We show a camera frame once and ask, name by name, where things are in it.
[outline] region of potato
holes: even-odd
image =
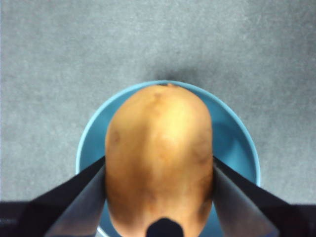
[[[118,233],[144,237],[169,218],[197,237],[211,209],[212,153],[210,113],[190,91],[153,85],[126,100],[106,134],[106,192]]]

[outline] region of gray carpet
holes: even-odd
[[[258,151],[262,187],[316,203],[316,1],[1,1],[1,199],[75,173],[94,111],[173,79],[227,103]]]

